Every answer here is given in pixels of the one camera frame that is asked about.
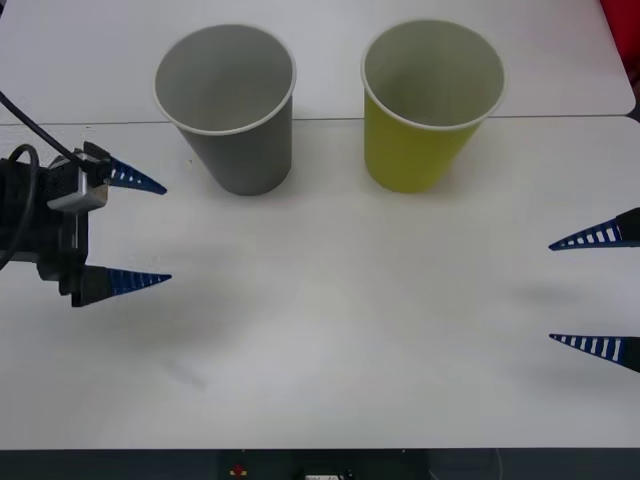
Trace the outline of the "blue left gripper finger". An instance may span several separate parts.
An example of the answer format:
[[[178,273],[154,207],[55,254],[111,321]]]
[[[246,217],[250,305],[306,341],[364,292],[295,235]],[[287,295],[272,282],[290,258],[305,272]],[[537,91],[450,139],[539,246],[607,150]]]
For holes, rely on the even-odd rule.
[[[85,141],[83,153],[94,163],[90,168],[91,185],[109,186],[164,195],[167,189],[151,177],[126,164],[98,145]]]
[[[78,279],[71,283],[71,305],[76,308],[88,306],[161,284],[171,278],[170,274],[84,266]]]

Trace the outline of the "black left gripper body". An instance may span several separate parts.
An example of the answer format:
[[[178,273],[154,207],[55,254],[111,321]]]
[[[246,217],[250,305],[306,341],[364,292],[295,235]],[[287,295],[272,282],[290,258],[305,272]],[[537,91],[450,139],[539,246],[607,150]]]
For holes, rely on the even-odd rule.
[[[61,295],[81,297],[88,256],[88,215],[53,210],[48,202],[78,187],[79,169],[68,161],[39,169],[31,223],[12,259],[34,263],[40,278],[59,283]],[[27,206],[30,166],[1,161],[1,249],[7,250]]]

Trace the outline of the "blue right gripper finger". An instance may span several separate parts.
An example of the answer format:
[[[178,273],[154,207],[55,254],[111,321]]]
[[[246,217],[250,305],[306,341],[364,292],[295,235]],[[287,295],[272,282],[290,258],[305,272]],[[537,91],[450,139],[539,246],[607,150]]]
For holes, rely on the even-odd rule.
[[[549,245],[551,251],[589,248],[638,248],[639,208],[578,231]]]
[[[574,350],[640,372],[640,338],[637,336],[549,334],[549,338]]]

